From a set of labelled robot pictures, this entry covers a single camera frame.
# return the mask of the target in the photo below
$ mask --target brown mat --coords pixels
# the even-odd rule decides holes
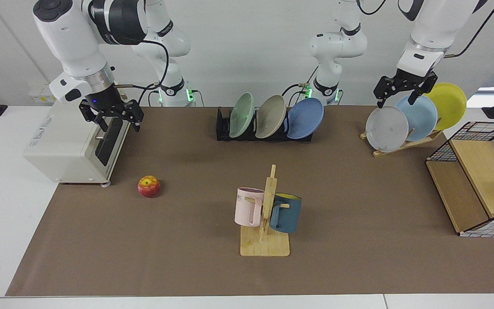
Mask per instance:
[[[312,143],[217,142],[216,109],[147,109],[112,186],[58,186],[7,295],[494,293],[494,239],[455,235],[424,164],[445,139],[373,158],[372,109],[327,108]],[[271,164],[303,198],[291,255],[243,258],[236,188]]]

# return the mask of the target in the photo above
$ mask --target yellow plate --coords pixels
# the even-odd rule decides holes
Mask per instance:
[[[461,121],[466,111],[466,96],[456,85],[447,82],[436,84],[429,94],[425,94],[437,108],[441,120],[436,130],[445,130]]]

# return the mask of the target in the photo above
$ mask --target plate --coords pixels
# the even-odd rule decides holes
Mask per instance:
[[[323,121],[324,108],[317,98],[307,98],[295,104],[287,117],[290,139],[303,139],[314,133]]]
[[[232,139],[239,137],[247,130],[254,113],[255,103],[253,102],[253,96],[247,92],[239,98],[230,114],[230,137]]]
[[[437,108],[437,116],[441,118],[436,130],[445,130],[461,121],[466,112],[466,96],[456,85],[441,82],[434,85],[429,94],[425,94]]]
[[[407,141],[414,142],[432,133],[437,123],[437,109],[432,100],[426,96],[418,97],[413,105],[409,104],[408,98],[409,96],[401,98],[396,107],[407,118],[409,132],[414,129],[407,137]]]
[[[287,112],[283,96],[272,96],[256,112],[256,133],[258,139],[266,139],[282,125]]]
[[[407,117],[396,107],[375,109],[365,124],[367,141],[374,149],[392,152],[404,144],[409,133]]]

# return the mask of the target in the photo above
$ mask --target beige plate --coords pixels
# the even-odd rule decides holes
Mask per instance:
[[[266,139],[282,125],[287,107],[283,96],[272,96],[260,107],[256,114],[256,133],[259,139]]]

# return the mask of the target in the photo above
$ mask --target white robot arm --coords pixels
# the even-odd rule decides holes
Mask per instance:
[[[146,41],[162,43],[169,57],[182,57],[190,52],[190,41],[186,34],[177,29],[167,14],[163,0],[147,0],[145,4],[148,34]],[[134,45],[135,54],[146,59],[160,78],[165,74],[166,55],[163,48],[150,43]],[[180,68],[174,59],[169,59],[167,74],[159,91],[163,106],[183,107],[193,103]]]
[[[382,76],[373,91],[378,106],[382,107],[387,98],[400,91],[413,91],[410,104],[430,92],[437,80],[433,68],[443,59],[470,15],[486,1],[413,0],[409,12],[403,13],[414,20],[414,28],[398,62],[396,75]]]
[[[320,33],[310,41],[310,52],[318,60],[319,67],[310,87],[312,97],[324,105],[335,104],[337,87],[343,71],[339,58],[363,55],[367,49],[367,37],[361,31],[360,12],[355,0],[340,0],[334,12],[339,32]]]
[[[39,0],[33,15],[43,39],[64,70],[51,82],[51,92],[61,102],[81,102],[86,121],[94,121],[104,130],[107,125],[103,117],[118,117],[132,123],[138,131],[144,113],[136,100],[121,100],[112,68],[100,53],[100,43],[142,43],[143,57],[153,64],[161,78],[166,54],[159,45],[149,43],[150,39],[168,44],[170,56],[179,57],[190,51],[188,39],[173,27],[163,0]],[[181,95],[189,92],[176,62],[170,60],[167,75],[168,79],[165,77],[159,85],[167,97],[173,102],[190,102],[190,96]]]

